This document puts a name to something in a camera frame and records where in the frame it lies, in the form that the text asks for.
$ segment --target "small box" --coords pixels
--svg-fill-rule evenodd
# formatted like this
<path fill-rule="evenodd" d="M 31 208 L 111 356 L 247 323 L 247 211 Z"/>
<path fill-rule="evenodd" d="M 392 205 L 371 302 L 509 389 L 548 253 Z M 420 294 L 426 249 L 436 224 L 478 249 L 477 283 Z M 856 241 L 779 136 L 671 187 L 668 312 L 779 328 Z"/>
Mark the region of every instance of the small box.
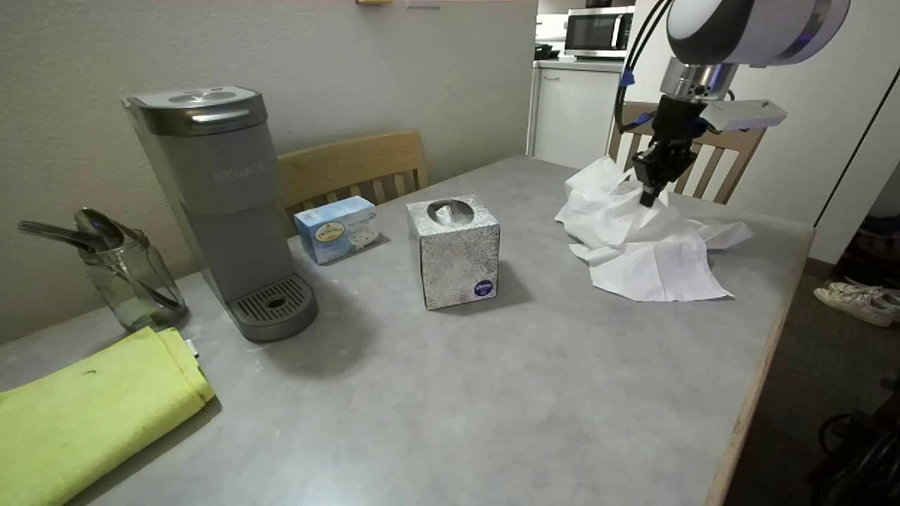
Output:
<path fill-rule="evenodd" d="M 474 197 L 412 203 L 417 263 L 427 308 L 499 291 L 502 224 Z"/>
<path fill-rule="evenodd" d="M 295 226 L 315 263 L 329 263 L 377 241 L 374 205 L 364 197 L 298 211 Z"/>

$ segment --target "gray coffee maker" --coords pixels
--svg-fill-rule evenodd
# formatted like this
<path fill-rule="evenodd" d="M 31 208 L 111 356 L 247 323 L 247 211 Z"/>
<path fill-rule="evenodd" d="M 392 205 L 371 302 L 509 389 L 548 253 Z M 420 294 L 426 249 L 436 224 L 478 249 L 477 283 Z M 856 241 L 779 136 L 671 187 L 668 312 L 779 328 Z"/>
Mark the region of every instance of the gray coffee maker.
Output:
<path fill-rule="evenodd" d="M 247 339 L 281 339 L 315 319 L 281 231 L 277 148 L 260 93 L 246 86 L 126 94 L 143 152 Z"/>

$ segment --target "green towel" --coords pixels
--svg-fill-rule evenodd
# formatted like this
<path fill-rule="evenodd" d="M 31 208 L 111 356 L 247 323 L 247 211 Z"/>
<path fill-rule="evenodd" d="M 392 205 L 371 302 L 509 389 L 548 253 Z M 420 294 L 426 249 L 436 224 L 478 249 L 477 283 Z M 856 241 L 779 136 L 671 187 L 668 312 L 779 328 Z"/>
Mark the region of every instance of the green towel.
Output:
<path fill-rule="evenodd" d="M 176 332 L 142 328 L 0 394 L 0 503 L 66 503 L 215 398 Z"/>

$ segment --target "wooden chair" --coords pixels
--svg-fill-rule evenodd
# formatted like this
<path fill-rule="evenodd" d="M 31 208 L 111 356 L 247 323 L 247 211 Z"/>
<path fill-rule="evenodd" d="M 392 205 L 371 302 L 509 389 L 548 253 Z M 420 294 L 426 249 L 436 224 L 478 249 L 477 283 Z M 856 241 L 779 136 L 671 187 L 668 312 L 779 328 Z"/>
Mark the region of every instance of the wooden chair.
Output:
<path fill-rule="evenodd" d="M 638 103 L 630 101 L 621 107 L 621 121 L 630 124 L 638 115 L 652 111 L 657 103 Z M 690 194 L 696 198 L 711 198 L 727 205 L 742 177 L 742 170 L 749 169 L 761 141 L 762 141 L 766 129 L 747 129 L 747 132 L 724 132 L 724 134 L 711 134 L 706 132 L 703 136 L 696 141 L 696 148 L 700 152 L 696 166 L 690 166 L 678 181 L 676 181 L 676 194 Z M 616 121 L 613 121 L 613 134 L 610 134 L 610 158 L 613 160 L 628 160 L 624 166 L 630 166 L 630 158 L 644 148 L 652 136 L 651 124 L 642 124 L 638 129 L 630 132 L 620 132 Z"/>
<path fill-rule="evenodd" d="M 278 170 L 288 219 L 353 194 L 385 203 L 427 184 L 426 148 L 415 129 L 288 152 Z"/>

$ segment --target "crumpled tissue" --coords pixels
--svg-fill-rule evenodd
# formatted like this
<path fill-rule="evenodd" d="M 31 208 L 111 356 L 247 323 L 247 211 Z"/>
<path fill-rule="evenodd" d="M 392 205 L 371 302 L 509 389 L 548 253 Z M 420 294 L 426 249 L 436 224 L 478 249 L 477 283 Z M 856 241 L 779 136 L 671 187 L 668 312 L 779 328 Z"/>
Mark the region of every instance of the crumpled tissue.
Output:
<path fill-rule="evenodd" d="M 711 276 L 706 249 L 749 241 L 747 221 L 687 219 L 671 190 L 644 208 L 638 177 L 610 158 L 569 177 L 567 187 L 557 221 L 576 238 L 572 253 L 588 263 L 595 287 L 634 300 L 731 297 Z"/>

